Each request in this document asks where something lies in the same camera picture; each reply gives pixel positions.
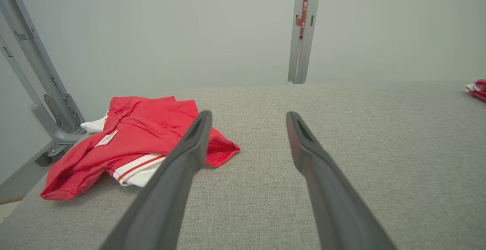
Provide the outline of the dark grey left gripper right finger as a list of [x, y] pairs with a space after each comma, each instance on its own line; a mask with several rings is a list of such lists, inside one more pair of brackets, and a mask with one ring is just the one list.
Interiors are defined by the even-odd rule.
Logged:
[[396, 249], [366, 203], [297, 112], [287, 113], [286, 127], [294, 165], [306, 179], [321, 249]]

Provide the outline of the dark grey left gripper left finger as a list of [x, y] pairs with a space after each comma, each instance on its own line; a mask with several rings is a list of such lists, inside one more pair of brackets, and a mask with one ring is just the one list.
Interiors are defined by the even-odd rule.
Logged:
[[193, 182], [207, 156], [212, 113], [202, 111], [132, 202], [102, 250], [174, 250]]

